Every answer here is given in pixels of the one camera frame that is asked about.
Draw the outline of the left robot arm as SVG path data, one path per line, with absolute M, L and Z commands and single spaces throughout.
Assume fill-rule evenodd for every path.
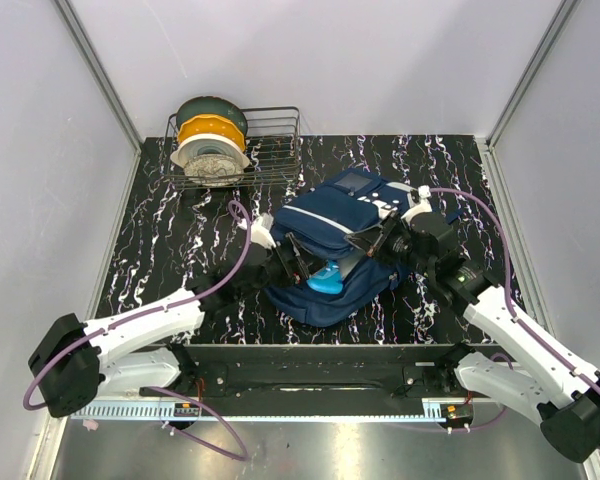
M 198 328 L 206 314 L 269 286 L 306 281 L 320 259 L 292 234 L 265 247 L 247 240 L 238 257 L 147 305 L 125 313 L 81 321 L 73 313 L 57 318 L 28 359 L 33 375 L 23 406 L 47 409 L 54 418 L 88 405 L 113 381 L 107 368 L 149 344 Z

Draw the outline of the dark green plate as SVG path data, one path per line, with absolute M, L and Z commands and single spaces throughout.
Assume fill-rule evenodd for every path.
M 248 123 L 243 111 L 235 104 L 217 96 L 198 96 L 184 102 L 176 113 L 176 126 L 201 114 L 212 114 L 231 121 L 238 130 L 246 135 Z

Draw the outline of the navy blue student backpack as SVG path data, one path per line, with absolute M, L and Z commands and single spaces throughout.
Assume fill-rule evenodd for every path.
M 392 211 L 397 211 L 403 222 L 401 217 L 409 209 L 407 186 L 348 169 L 282 206 L 273 217 L 274 240 L 280 242 L 292 232 L 320 259 L 314 273 L 328 260 L 337 261 L 343 290 L 337 295 L 318 293 L 307 280 L 290 287 L 268 287 L 265 292 L 272 304 L 296 321 L 326 328 L 345 320 L 381 292 L 395 289 L 413 271 L 379 262 L 377 253 L 366 255 L 350 245 L 345 235 L 379 227 Z

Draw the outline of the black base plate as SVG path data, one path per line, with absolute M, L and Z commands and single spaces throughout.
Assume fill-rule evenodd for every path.
M 168 389 L 202 401 L 225 418 L 372 419 L 422 413 L 425 399 L 469 392 L 451 363 L 461 345 L 176 346 L 179 376 Z

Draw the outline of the blue dinosaur pencil case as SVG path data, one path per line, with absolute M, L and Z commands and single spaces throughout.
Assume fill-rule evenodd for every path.
M 337 295 L 343 290 L 343 279 L 337 261 L 328 260 L 325 266 L 308 280 L 308 286 L 322 294 Z

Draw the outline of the yellow plate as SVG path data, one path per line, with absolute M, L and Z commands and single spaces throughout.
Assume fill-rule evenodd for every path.
M 179 143 L 200 134 L 214 134 L 234 142 L 242 151 L 246 149 L 245 134 L 231 120 L 215 114 L 199 114 L 186 120 L 179 128 Z

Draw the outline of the grey speckled plate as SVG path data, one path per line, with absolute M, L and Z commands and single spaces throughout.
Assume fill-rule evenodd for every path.
M 244 167 L 233 157 L 223 154 L 204 154 L 189 160 L 185 176 L 195 185 L 226 187 L 242 179 Z

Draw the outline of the white plate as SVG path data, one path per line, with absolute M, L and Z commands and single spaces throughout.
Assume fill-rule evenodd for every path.
M 189 160 L 204 154 L 228 156 L 236 160 L 242 168 L 250 164 L 244 151 L 234 141 L 217 134 L 197 134 L 187 138 L 170 154 L 170 160 L 184 168 Z

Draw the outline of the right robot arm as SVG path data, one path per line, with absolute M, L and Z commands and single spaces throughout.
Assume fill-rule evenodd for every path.
M 486 395 L 538 425 L 563 457 L 585 462 L 600 449 L 600 369 L 585 361 L 513 304 L 489 271 L 466 257 L 455 230 L 437 213 L 390 214 L 347 235 L 367 256 L 424 276 L 438 302 L 481 329 L 522 367 L 499 367 L 469 353 L 434 371 L 446 396 Z

